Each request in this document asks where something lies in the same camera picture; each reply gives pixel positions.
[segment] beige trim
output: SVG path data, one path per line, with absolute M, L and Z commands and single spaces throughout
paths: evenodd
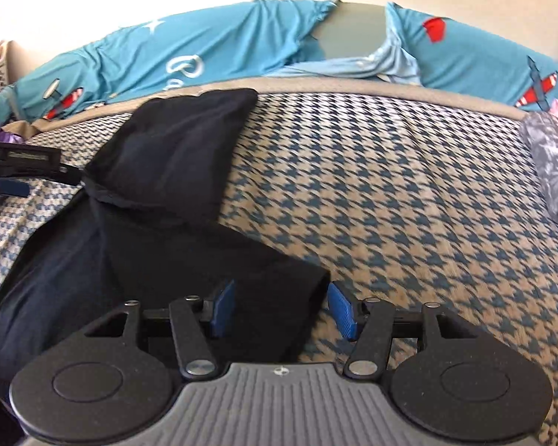
M 33 127 L 33 129 L 28 129 L 28 133 L 46 132 L 96 117 L 132 112 L 138 106 L 147 102 L 147 100 L 156 97 L 196 96 L 210 90 L 227 90 L 233 88 L 253 88 L 260 94 L 327 92 L 403 98 L 457 109 L 474 110 L 515 120 L 521 120 L 526 115 L 523 110 L 491 100 L 462 96 L 461 94 L 414 85 L 329 77 L 254 77 L 159 92 L 147 97 L 96 107 L 64 120 L 48 121 L 39 119 L 30 126 Z M 10 130 L 9 126 L 11 125 L 12 124 L 4 126 L 4 130 Z

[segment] houndstooth bedsheet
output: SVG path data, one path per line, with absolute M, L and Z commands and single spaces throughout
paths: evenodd
M 130 114 L 35 136 L 83 166 Z M 32 181 L 0 209 L 0 284 L 27 238 L 76 189 Z M 220 221 L 331 270 L 359 297 L 438 301 L 540 363 L 558 444 L 558 227 L 518 122 L 354 94 L 263 94 L 234 152 Z M 352 345 L 322 311 L 303 361 Z M 391 365 L 411 353 L 397 341 Z

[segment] light blue fabric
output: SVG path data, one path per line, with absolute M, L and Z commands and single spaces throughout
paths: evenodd
M 287 65 L 268 74 L 268 77 L 344 77 L 369 78 L 379 76 L 398 84 L 420 85 L 417 61 L 403 50 L 399 38 L 399 18 L 392 6 L 386 8 L 387 37 L 369 56 L 327 59 L 317 62 L 302 61 Z
M 58 55 L 0 93 L 0 124 L 12 112 L 33 121 L 78 88 L 82 95 L 59 117 L 90 105 L 162 90 L 254 77 L 299 59 L 321 60 L 310 35 L 335 7 L 332 1 L 255 0 L 175 14 L 123 28 Z M 43 94 L 60 79 L 59 94 Z
M 401 29 L 403 49 L 413 55 L 420 65 L 424 87 L 514 106 L 533 88 L 532 72 L 539 74 L 541 80 L 558 73 L 558 62 L 554 59 L 450 18 L 442 18 L 442 40 L 432 42 L 424 27 L 424 23 L 433 18 L 432 15 L 394 3 L 389 3 L 388 7 L 399 19 L 397 27 Z M 558 77 L 555 87 L 546 93 L 545 98 L 548 104 L 558 98 Z M 522 110 L 540 110 L 537 103 L 516 106 Z

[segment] gray pillow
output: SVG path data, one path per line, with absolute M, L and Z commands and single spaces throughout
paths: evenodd
M 550 217 L 558 223 L 558 119 L 548 112 L 530 112 L 520 132 L 531 150 Z

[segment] black garment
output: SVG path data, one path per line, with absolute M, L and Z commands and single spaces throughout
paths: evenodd
M 166 307 L 237 283 L 221 362 L 280 362 L 328 273 L 217 223 L 256 92 L 150 100 L 99 150 L 85 188 L 28 240 L 0 289 L 0 397 L 26 363 L 124 300 Z

